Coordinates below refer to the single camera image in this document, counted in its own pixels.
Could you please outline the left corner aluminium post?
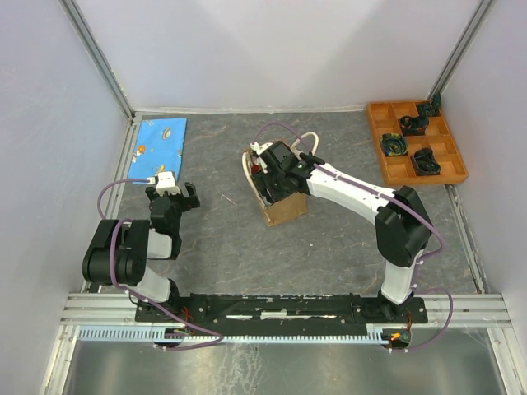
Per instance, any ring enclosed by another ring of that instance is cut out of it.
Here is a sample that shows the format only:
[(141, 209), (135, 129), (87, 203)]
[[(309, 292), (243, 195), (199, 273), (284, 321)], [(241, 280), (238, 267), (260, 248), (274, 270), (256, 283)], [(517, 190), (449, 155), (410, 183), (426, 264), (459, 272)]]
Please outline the left corner aluminium post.
[(86, 51), (90, 55), (91, 60), (109, 88), (111, 95), (114, 97), (118, 107), (128, 119), (132, 119), (134, 116), (134, 110), (128, 102), (123, 89), (120, 87), (104, 52), (97, 44), (86, 18), (82, 15), (82, 10), (77, 1), (59, 0), (58, 2), (72, 23)]

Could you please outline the right corner aluminium post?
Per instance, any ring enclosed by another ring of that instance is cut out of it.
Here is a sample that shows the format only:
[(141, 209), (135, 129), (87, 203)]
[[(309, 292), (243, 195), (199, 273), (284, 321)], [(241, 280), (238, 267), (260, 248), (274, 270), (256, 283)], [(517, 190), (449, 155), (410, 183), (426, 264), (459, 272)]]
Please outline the right corner aluminium post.
[(446, 59), (445, 65), (441, 69), (439, 76), (432, 85), (431, 90), (427, 96), (428, 99), (432, 98), (434, 95), (441, 94), (446, 88), (449, 80), (455, 72), (455, 69), (459, 66), (464, 54), (468, 50), (483, 22), (487, 18), (488, 13), (492, 10), (494, 3), (495, 2), (493, 0), (481, 0), (478, 2), (473, 14), (469, 18), (469, 21), (463, 29), (460, 37), (456, 41), (454, 48)]

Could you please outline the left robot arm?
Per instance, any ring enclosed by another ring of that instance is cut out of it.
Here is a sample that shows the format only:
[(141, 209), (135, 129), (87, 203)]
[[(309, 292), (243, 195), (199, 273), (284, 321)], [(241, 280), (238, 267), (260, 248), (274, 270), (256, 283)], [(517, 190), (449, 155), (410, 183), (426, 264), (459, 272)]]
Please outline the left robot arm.
[(98, 286), (125, 286), (153, 301), (154, 312), (163, 320), (178, 318), (182, 301), (177, 285), (156, 274), (147, 262), (175, 260), (180, 254), (182, 214), (200, 207), (194, 185), (184, 186), (187, 193), (176, 186), (163, 192), (147, 187), (148, 220), (133, 220), (120, 229), (116, 220), (101, 220), (83, 258), (84, 279)]

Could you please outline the rolled green blue sock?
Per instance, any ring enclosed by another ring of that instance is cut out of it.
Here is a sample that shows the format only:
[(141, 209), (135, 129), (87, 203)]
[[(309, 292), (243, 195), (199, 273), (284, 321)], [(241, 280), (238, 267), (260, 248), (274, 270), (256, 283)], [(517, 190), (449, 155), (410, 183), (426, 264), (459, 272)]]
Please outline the rolled green blue sock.
[(380, 143), (386, 157), (406, 156), (408, 154), (408, 144), (402, 134), (384, 133)]

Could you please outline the rolled black sock upper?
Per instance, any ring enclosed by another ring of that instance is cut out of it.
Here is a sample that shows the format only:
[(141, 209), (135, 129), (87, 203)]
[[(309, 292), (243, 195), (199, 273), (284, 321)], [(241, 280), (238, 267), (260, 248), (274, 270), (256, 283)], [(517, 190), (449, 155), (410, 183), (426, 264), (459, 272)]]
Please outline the rolled black sock upper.
[(404, 136), (424, 136), (428, 125), (429, 118), (426, 115), (403, 116), (399, 119), (399, 126)]

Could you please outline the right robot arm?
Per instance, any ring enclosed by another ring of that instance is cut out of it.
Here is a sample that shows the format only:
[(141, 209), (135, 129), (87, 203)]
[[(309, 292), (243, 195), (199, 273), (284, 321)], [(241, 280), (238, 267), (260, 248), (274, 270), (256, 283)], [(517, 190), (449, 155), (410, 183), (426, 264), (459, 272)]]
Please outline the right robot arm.
[(336, 203), (368, 220), (385, 260), (379, 315), (396, 322), (408, 312), (415, 269), (433, 234), (429, 215), (413, 188), (369, 184), (283, 141), (252, 143), (242, 155), (242, 166), (264, 207), (303, 194)]

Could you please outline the orange compartment tray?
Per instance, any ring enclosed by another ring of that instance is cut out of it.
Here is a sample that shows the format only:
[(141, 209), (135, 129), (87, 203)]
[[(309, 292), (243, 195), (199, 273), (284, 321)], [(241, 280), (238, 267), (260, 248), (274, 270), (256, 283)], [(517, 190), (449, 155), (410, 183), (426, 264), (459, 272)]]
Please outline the orange compartment tray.
[[(421, 104), (420, 100), (403, 100), (371, 102), (366, 106), (366, 116), (384, 184), (390, 187), (398, 187), (403, 185), (460, 184), (464, 182), (469, 173), (443, 114), (429, 118), (429, 125), (424, 135), (405, 138), (408, 144), (407, 155), (385, 155), (381, 144), (382, 136), (386, 133), (400, 134), (399, 119), (403, 116), (417, 116), (419, 104)], [(432, 150), (436, 162), (441, 167), (438, 175), (417, 175), (415, 173), (412, 158), (417, 151), (423, 148)]]

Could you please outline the rolled sock corner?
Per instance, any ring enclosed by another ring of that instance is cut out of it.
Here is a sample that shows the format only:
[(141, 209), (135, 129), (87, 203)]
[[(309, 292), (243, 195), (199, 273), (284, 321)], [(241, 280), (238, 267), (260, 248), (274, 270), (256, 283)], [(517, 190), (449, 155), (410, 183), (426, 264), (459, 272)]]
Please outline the rolled sock corner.
[(441, 108), (441, 94), (436, 93), (427, 102), (422, 102), (416, 105), (417, 111), (422, 117), (439, 117)]

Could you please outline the rolled black sock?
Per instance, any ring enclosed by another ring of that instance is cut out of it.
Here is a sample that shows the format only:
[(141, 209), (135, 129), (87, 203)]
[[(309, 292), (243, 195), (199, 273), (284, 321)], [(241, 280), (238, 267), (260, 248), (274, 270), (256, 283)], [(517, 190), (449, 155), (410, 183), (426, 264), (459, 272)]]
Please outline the rolled black sock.
[(428, 125), (429, 118), (426, 115), (403, 116), (399, 119), (399, 126), (404, 136), (424, 136)]
[(431, 148), (422, 148), (416, 151), (412, 157), (413, 168), (416, 176), (439, 175), (441, 166), (436, 161)]

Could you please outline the aluminium frame rail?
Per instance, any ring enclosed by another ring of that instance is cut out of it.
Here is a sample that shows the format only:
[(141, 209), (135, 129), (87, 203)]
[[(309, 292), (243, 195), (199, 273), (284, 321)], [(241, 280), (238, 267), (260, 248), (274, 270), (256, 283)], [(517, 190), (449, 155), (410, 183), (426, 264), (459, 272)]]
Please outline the aluminium frame rail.
[[(423, 295), (428, 325), (437, 328), (449, 312), (447, 295)], [(509, 328), (511, 318), (499, 294), (453, 295), (452, 328)], [(78, 293), (67, 297), (62, 325), (134, 325), (136, 306), (125, 294)]]

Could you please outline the corner aluminium post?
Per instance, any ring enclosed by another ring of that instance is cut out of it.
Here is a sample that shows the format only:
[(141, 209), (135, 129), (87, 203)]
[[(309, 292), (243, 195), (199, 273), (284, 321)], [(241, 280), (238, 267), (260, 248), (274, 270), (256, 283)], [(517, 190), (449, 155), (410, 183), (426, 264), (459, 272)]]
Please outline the corner aluminium post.
[(428, 99), (432, 98), (434, 95), (441, 94), (446, 88), (449, 80), (455, 72), (455, 69), (459, 66), (464, 54), (468, 50), (483, 22), (487, 18), (488, 13), (492, 10), (494, 3), (495, 2), (493, 0), (481, 0), (478, 2), (473, 14), (469, 18), (469, 21), (463, 29), (460, 37), (456, 41), (454, 48), (446, 59), (445, 65), (441, 69), (439, 76), (432, 85), (431, 90), (427, 96)]
[(128, 119), (132, 119), (134, 116), (134, 110), (128, 102), (123, 89), (120, 87), (104, 52), (97, 44), (86, 18), (82, 15), (82, 10), (77, 1), (59, 0), (58, 2), (72, 23), (86, 51), (90, 55), (91, 60), (109, 88), (111, 95), (114, 97), (118, 107)]

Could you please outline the blue patterned cloth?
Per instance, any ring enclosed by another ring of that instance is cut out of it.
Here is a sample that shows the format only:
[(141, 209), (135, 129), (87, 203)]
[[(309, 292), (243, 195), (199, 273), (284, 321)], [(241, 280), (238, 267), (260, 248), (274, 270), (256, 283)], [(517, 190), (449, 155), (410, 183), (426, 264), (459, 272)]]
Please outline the blue patterned cloth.
[(186, 118), (154, 118), (140, 123), (128, 179), (147, 179), (172, 171), (178, 179), (182, 165)]

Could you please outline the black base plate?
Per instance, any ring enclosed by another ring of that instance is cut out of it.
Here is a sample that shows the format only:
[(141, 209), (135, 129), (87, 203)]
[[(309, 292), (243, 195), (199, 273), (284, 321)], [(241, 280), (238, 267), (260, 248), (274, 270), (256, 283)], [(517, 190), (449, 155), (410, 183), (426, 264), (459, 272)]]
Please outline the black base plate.
[(179, 296), (154, 307), (135, 303), (137, 323), (190, 323), (182, 331), (217, 339), (240, 337), (361, 336), (368, 324), (427, 323), (422, 298), (400, 306), (380, 295), (205, 295)]

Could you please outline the brown paper bag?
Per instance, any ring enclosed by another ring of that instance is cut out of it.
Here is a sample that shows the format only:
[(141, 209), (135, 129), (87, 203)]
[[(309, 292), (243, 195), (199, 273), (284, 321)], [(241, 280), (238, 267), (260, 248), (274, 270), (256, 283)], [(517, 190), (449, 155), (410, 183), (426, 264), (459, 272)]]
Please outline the brown paper bag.
[[(300, 152), (297, 150), (297, 148), (300, 143), (301, 139), (297, 138), (292, 144), (286, 144), (291, 148), (294, 154), (299, 154)], [(282, 223), (292, 221), (299, 216), (305, 215), (308, 212), (306, 195), (300, 193), (293, 193), (291, 196), (272, 205), (268, 205), (264, 201), (255, 187), (254, 181), (251, 177), (252, 162), (250, 146), (244, 149), (241, 157), (241, 164), (247, 183), (252, 190), (254, 198), (267, 226), (281, 225)]]

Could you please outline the rolled black sock lower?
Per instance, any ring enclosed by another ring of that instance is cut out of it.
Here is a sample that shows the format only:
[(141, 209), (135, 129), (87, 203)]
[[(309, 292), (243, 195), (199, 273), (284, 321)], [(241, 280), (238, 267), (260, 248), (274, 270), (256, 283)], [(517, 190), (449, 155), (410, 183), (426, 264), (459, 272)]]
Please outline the rolled black sock lower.
[(422, 148), (416, 151), (412, 157), (413, 168), (416, 176), (439, 175), (441, 166), (436, 161), (431, 148)]

